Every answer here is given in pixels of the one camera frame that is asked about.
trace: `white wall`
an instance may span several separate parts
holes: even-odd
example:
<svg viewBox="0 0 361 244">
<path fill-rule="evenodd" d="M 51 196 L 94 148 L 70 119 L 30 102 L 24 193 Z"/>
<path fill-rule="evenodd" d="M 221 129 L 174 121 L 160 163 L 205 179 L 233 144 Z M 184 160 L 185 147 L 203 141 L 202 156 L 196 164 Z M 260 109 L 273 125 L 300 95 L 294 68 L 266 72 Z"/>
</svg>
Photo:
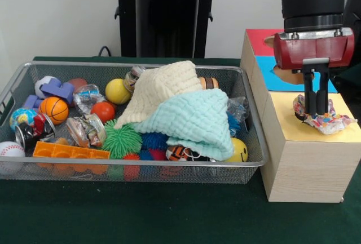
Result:
<svg viewBox="0 0 361 244">
<path fill-rule="evenodd" d="M 0 88 L 34 56 L 120 55 L 118 0 L 0 0 Z M 206 57 L 240 57 L 245 28 L 282 27 L 281 0 L 213 0 Z"/>
</svg>

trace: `yellow smiley face ball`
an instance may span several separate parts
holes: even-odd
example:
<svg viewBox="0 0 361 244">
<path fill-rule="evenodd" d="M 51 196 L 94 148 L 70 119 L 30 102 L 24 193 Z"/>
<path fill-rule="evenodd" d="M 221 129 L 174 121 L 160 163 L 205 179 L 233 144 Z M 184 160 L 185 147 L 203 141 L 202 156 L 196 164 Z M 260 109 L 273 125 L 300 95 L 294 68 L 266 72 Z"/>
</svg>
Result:
<svg viewBox="0 0 361 244">
<path fill-rule="evenodd" d="M 122 79 L 114 79 L 105 88 L 107 99 L 117 105 L 127 103 L 131 98 L 131 93 L 123 85 Z"/>
<path fill-rule="evenodd" d="M 248 160 L 248 150 L 245 143 L 237 138 L 232 138 L 234 146 L 233 156 L 227 159 L 227 162 L 246 162 Z"/>
</svg>

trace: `metal basket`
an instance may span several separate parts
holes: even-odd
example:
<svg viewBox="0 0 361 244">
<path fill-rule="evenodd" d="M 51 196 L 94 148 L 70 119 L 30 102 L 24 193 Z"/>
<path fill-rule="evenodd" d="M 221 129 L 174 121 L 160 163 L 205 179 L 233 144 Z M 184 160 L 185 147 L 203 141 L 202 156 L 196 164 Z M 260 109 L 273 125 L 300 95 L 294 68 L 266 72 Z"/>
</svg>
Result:
<svg viewBox="0 0 361 244">
<path fill-rule="evenodd" d="M 123 78 L 133 64 L 36 62 L 21 66 L 2 91 L 0 141 L 14 141 L 14 133 L 8 124 L 13 111 L 20 108 L 26 98 L 34 94 L 34 84 L 44 76 L 54 76 L 66 82 L 72 78 L 84 78 L 96 84 L 104 93 L 107 83 Z M 160 65 L 142 65 L 147 69 Z M 111 159 L 64 159 L 32 157 L 0 157 L 0 165 L 23 164 L 13 175 L 0 175 L 0 179 L 17 180 L 91 180 L 91 181 L 137 181 L 180 183 L 230 183 L 246 184 L 258 167 L 268 159 L 268 150 L 246 74 L 228 66 L 197 66 L 199 77 L 217 79 L 219 87 L 229 97 L 246 96 L 251 114 L 243 123 L 237 137 L 248 147 L 248 162 L 172 162 L 172 161 L 126 161 Z M 125 109 L 121 106 L 118 114 Z M 70 109 L 69 116 L 75 116 Z M 65 124 L 56 127 L 57 137 L 70 135 Z"/>
</svg>

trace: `purple block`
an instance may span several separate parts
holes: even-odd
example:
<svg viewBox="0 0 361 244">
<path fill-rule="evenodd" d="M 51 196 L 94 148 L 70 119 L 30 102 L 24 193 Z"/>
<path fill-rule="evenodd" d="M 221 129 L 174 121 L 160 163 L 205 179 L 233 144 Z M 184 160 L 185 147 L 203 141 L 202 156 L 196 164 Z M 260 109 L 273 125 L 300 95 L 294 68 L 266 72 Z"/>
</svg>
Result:
<svg viewBox="0 0 361 244">
<path fill-rule="evenodd" d="M 69 105 L 73 102 L 74 86 L 71 83 L 64 82 L 61 84 L 58 79 L 51 79 L 49 83 L 44 83 L 40 90 L 47 97 L 61 97 Z"/>
<path fill-rule="evenodd" d="M 42 101 L 43 99 L 40 99 L 38 96 L 30 95 L 23 104 L 23 108 L 34 109 L 38 111 L 38 108 Z"/>
</svg>

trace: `mint green cloth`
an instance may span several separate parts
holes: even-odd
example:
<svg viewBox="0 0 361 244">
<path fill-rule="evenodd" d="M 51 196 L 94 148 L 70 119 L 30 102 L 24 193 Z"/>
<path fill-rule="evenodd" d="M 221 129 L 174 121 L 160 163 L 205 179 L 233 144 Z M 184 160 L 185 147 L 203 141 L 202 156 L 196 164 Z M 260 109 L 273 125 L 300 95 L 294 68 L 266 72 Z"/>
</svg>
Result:
<svg viewBox="0 0 361 244">
<path fill-rule="evenodd" d="M 227 95 L 220 89 L 180 94 L 161 103 L 141 123 L 133 123 L 140 133 L 167 134 L 168 145 L 189 147 L 202 156 L 224 161 L 233 155 Z"/>
</svg>

